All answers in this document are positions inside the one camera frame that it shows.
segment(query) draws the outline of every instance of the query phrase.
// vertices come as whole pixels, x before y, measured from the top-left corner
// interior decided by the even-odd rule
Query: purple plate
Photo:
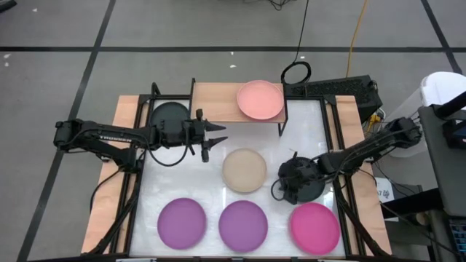
[[[187,249],[204,236],[206,220],[204,209],[198,202],[188,198],[175,199],[160,213],[157,231],[168,247]]]
[[[218,222],[221,239],[237,252],[249,252],[261,246],[267,236],[267,229],[264,211],[245,200],[228,205]]]

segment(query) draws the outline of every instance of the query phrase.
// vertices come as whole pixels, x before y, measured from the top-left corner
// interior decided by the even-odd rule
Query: table
[[[438,187],[385,204],[401,215],[429,211],[435,239],[454,250],[455,247],[449,241],[450,229],[445,227],[445,220],[447,215],[466,217],[466,151],[447,146],[442,130],[445,121],[435,115],[433,108],[421,107],[418,112]],[[393,216],[384,210],[384,217]],[[455,260],[450,252],[435,244],[434,246],[440,261]]]
[[[133,127],[135,112],[138,104],[138,96],[123,95],[119,97],[116,107],[113,125],[122,127]],[[336,107],[339,112],[341,131],[346,147],[354,145],[364,139],[363,131],[360,125],[358,108],[353,96],[337,96]],[[331,107],[327,107],[327,114],[331,128],[331,136],[334,146],[337,145],[336,129],[333,124]],[[112,142],[115,146],[123,147],[127,144]],[[116,169],[113,163],[104,163],[99,182],[107,178]],[[371,166],[364,164],[362,170],[372,173]],[[110,180],[95,195],[94,208],[92,209],[86,236],[82,246],[82,252],[87,252],[94,248],[102,236],[107,232],[110,225],[115,219],[117,205],[119,201],[120,190],[122,187],[123,176],[116,176]],[[365,226],[371,236],[377,241],[380,247],[388,253],[391,253],[390,243],[385,228],[382,210],[379,204],[379,198],[376,192],[373,178],[370,178],[363,172],[357,172],[352,176],[352,183],[355,189],[355,200],[358,205],[358,212],[361,223]],[[358,254],[358,248],[355,241],[355,232],[351,222],[347,219],[348,234],[353,254]],[[120,230],[120,239],[126,236],[127,221],[122,225]],[[119,241],[117,251],[123,251],[124,241]]]

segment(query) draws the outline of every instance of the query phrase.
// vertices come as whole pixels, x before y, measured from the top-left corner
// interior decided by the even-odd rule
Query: floor tile line
[[[0,47],[0,52],[93,52],[94,47]],[[349,47],[301,47],[302,52],[348,52]],[[296,47],[98,47],[99,52],[295,52]],[[354,47],[353,52],[445,52],[445,47]]]
[[[432,27],[434,28],[435,34],[437,34],[438,40],[440,41],[441,45],[443,48],[445,48],[445,54],[447,59],[450,62],[450,66],[453,69],[453,72],[458,73],[458,74],[463,74],[461,68],[458,65],[457,60],[455,59],[453,52],[451,51],[451,48],[449,46],[449,43],[446,40],[445,35],[443,34],[440,25],[437,22],[437,19],[434,16],[434,12],[432,11],[432,8],[430,7],[429,1],[428,0],[421,0],[422,6],[425,9],[425,12],[427,13],[427,16],[429,17],[430,23],[432,24]]]
[[[0,47],[0,52],[92,52],[94,47]]]
[[[78,110],[81,105],[82,98],[84,96],[84,92],[87,87],[87,83],[89,82],[89,78],[90,78],[92,69],[95,64],[95,59],[97,58],[98,48],[102,44],[103,35],[105,34],[105,31],[107,29],[108,22],[111,17],[111,13],[113,12],[113,9],[115,6],[115,2],[116,0],[110,0],[108,3],[106,13],[103,17],[102,24],[100,25],[100,29],[99,29],[97,38],[94,43],[93,50],[87,62],[86,69],[84,70],[84,73],[82,75],[81,83],[79,84],[78,90],[76,91],[76,96],[74,98],[73,105],[68,115],[68,119],[75,119],[78,114]],[[52,188],[53,188],[53,185],[55,184],[55,179],[57,177],[62,159],[63,159],[63,152],[55,153],[55,157],[52,161],[52,165],[50,166],[49,173],[47,175],[47,179],[45,180],[44,187],[42,188],[42,192],[39,197],[36,210],[34,211],[33,217],[29,224],[23,244],[21,245],[20,252],[17,257],[18,262],[23,262],[23,261],[28,260],[29,253],[31,251],[34,239],[36,238],[37,231],[39,230],[40,223],[44,216],[44,212],[47,207],[50,194],[52,193]]]
[[[452,47],[452,52],[466,52],[466,47]]]

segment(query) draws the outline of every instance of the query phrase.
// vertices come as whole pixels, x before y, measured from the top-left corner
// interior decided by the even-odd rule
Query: pink plate
[[[265,120],[283,109],[283,94],[274,84],[254,80],[244,84],[237,95],[238,106],[250,118]]]
[[[318,203],[306,203],[293,211],[290,232],[296,245],[313,255],[330,253],[340,239],[335,215]]]

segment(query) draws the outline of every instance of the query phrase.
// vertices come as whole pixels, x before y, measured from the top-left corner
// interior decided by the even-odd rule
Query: yellow cable
[[[356,25],[355,33],[352,35],[351,46],[349,46],[348,63],[347,63],[347,76],[346,77],[348,77],[348,74],[350,73],[352,46],[355,44],[356,35],[358,34],[358,31],[359,31],[359,25],[361,24],[361,20],[363,19],[364,12],[366,12],[367,2],[368,2],[368,0],[364,0],[364,5],[363,5],[363,8],[361,9],[361,13],[359,14],[358,24]]]

